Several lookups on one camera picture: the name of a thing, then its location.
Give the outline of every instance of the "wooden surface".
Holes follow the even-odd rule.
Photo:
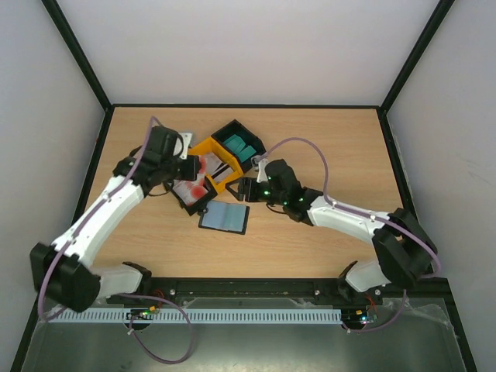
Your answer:
[[[102,192],[112,169],[143,142],[155,115],[165,126],[203,140],[232,119],[258,135],[268,149],[289,136],[314,141],[330,167],[328,193],[342,202],[393,212],[401,206],[375,110],[266,108],[117,108],[90,194]],[[322,189],[324,170],[304,143],[287,143],[270,159],[285,159],[302,185]],[[236,202],[225,191],[216,200]],[[250,204],[246,235],[199,229],[173,195],[146,198],[108,238],[95,265],[136,262],[159,277],[336,277],[374,249],[331,229],[310,227]]]

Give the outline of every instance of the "white cable tray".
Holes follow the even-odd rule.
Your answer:
[[[66,310],[53,323],[122,323],[129,320],[129,308],[90,308],[85,312]],[[333,309],[197,309],[186,308],[195,324],[341,324],[341,311]],[[135,323],[186,323],[175,309],[165,308],[159,314],[147,315]]]

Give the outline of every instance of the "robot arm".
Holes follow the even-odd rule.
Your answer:
[[[126,181],[139,149],[119,161],[105,190],[75,224],[49,246],[38,243],[32,249],[35,288],[40,290],[48,267],[64,250],[46,287],[46,294],[53,300],[82,312],[96,298],[136,291],[143,275],[150,273],[146,269],[133,263],[106,269],[91,265],[110,233],[155,186],[173,179],[196,179],[201,164],[198,157],[187,155],[190,142],[190,133],[153,127],[132,176]]]
[[[394,213],[373,213],[341,202],[338,207],[337,201],[329,204],[322,192],[302,187],[284,160],[270,163],[262,160],[258,167],[257,179],[241,178],[227,185],[228,191],[238,200],[282,205],[284,212],[296,222],[330,227],[374,247],[376,260],[353,262],[341,274],[345,283],[339,292],[344,298],[388,283],[409,289],[428,270],[430,255],[416,242],[382,222],[400,225],[437,253],[431,239],[410,212],[398,208]],[[237,191],[232,188],[234,184],[238,184]]]

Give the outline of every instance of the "yellow box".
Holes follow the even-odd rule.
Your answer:
[[[219,183],[216,183],[210,176],[210,174],[205,175],[212,184],[217,194],[220,194],[226,189],[226,184],[228,182],[237,180],[244,175],[243,170],[241,169],[241,165],[239,165],[236,157],[234,157],[234,155],[232,155],[220,143],[218,143],[211,137],[200,142],[198,145],[188,151],[188,155],[205,155],[206,153],[214,153],[220,160],[228,164],[232,169],[232,173]]]

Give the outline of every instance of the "white wall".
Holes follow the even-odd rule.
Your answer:
[[[0,4],[0,370],[35,291],[29,252],[71,223],[103,111],[40,1]]]
[[[480,371],[494,370],[496,2],[455,2],[389,119]]]
[[[112,102],[379,105],[437,0],[59,0]]]

